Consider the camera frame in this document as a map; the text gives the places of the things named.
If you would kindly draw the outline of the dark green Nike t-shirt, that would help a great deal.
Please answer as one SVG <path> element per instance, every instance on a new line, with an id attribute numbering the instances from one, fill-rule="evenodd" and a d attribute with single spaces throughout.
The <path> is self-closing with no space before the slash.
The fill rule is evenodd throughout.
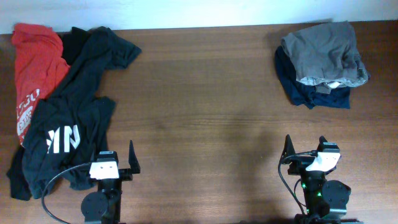
<path id="1" fill-rule="evenodd" d="M 97 97 L 103 73 L 126 69 L 142 50 L 99 27 L 79 50 L 66 77 L 46 100 L 39 101 L 22 143 L 22 172 L 34 199 L 51 190 L 51 179 L 64 172 L 73 190 L 93 186 L 86 171 L 75 167 L 90 162 L 94 154 L 107 151 L 106 132 L 116 107 L 106 96 Z"/>

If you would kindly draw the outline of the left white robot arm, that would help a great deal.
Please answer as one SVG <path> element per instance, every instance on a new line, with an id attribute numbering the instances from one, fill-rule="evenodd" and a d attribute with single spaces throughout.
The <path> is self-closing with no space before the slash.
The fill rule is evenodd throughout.
<path id="1" fill-rule="evenodd" d="M 98 183 L 97 191 L 88 194 L 81 203 L 85 223 L 117 224 L 121 222 L 122 183 L 131 181 L 141 172 L 134 145 L 129 143 L 129 168 L 120 169 L 115 151 L 101 151 L 90 165 L 90 179 Z"/>

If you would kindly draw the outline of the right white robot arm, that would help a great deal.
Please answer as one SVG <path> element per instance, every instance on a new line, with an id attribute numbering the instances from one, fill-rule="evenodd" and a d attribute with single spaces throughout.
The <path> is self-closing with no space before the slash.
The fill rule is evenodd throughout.
<path id="1" fill-rule="evenodd" d="M 351 188 L 339 180 L 327 180 L 341 159 L 337 144 L 320 136 L 315 150 L 296 152 L 291 137 L 286 135 L 277 165 L 282 183 L 300 209 L 294 217 L 299 224 L 356 224 L 357 219 L 344 219 Z"/>

